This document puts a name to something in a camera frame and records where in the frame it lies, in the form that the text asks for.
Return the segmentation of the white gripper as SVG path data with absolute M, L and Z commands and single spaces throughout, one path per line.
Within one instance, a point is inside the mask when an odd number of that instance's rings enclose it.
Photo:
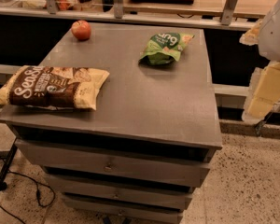
M 263 21 L 257 21 L 242 34 L 239 42 L 248 46 L 258 44 L 259 54 L 271 60 L 265 68 L 254 70 L 245 98 L 242 120 L 259 123 L 280 100 L 280 0 Z

